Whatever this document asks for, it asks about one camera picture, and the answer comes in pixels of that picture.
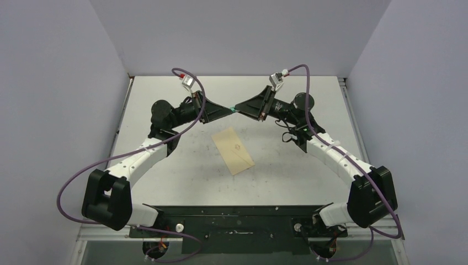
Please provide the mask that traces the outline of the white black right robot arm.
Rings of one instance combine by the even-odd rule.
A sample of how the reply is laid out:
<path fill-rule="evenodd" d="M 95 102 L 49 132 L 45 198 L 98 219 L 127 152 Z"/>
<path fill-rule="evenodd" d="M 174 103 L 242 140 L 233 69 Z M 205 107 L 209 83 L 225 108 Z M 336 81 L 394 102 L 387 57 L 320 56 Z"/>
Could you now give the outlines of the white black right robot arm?
<path fill-rule="evenodd" d="M 314 98 L 298 93 L 288 103 L 276 99 L 271 86 L 257 96 L 235 105 L 236 112 L 258 121 L 271 116 L 286 124 L 287 133 L 304 153 L 326 165 L 349 188 L 347 202 L 332 203 L 318 211 L 312 221 L 316 235 L 327 236 L 335 225 L 355 223 L 368 228 L 397 209 L 391 172 L 374 167 L 352 155 L 320 127 L 311 113 Z"/>

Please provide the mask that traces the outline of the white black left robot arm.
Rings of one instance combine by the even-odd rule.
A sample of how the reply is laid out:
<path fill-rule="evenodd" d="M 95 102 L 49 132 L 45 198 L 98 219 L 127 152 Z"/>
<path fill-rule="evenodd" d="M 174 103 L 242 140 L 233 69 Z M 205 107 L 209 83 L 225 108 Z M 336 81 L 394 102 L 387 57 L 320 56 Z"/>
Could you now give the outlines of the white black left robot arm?
<path fill-rule="evenodd" d="M 232 113 L 231 108 L 206 99 L 201 91 L 194 92 L 177 108 L 166 100 L 156 101 L 151 107 L 150 133 L 136 152 L 103 171 L 90 173 L 82 215 L 116 231 L 126 225 L 143 226 L 149 237 L 161 236 L 164 222 L 158 218 L 158 210 L 133 201 L 133 186 L 177 148 L 180 137 L 174 128 L 193 121 L 206 124 Z"/>

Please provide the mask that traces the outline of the cream paper envelope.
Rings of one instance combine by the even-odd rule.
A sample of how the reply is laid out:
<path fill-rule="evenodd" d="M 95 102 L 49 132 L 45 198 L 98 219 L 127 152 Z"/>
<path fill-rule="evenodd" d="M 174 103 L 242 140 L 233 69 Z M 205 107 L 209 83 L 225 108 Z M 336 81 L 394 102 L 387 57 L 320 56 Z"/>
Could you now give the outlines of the cream paper envelope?
<path fill-rule="evenodd" d="M 211 138 L 233 176 L 255 165 L 233 127 L 215 133 Z"/>

